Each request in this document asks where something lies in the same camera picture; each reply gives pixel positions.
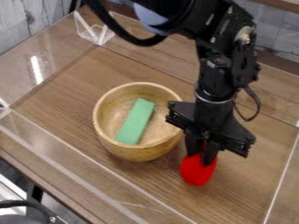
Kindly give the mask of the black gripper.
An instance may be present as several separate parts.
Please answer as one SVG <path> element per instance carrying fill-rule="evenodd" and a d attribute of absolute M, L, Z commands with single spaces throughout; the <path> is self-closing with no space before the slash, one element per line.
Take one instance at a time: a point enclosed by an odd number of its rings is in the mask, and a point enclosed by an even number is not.
<path fill-rule="evenodd" d="M 234 116 L 234 102 L 220 104 L 168 101 L 166 121 L 183 130 L 187 155 L 191 157 L 207 146 L 200 154 L 204 166 L 211 165 L 219 151 L 228 150 L 243 158 L 248 156 L 251 145 L 256 141 L 254 134 Z"/>

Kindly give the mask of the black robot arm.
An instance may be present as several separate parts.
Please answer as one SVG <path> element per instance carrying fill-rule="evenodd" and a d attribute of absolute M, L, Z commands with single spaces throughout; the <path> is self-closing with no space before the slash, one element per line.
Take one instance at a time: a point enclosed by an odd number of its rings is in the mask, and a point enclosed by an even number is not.
<path fill-rule="evenodd" d="M 186 135 L 190 156 L 208 166 L 220 151 L 248 155 L 256 138 L 235 116 L 240 91 L 258 101 L 250 83 L 258 80 L 256 24 L 234 0 L 134 0 L 144 27 L 160 35 L 195 41 L 200 62 L 195 101 L 170 101 L 166 121 Z"/>

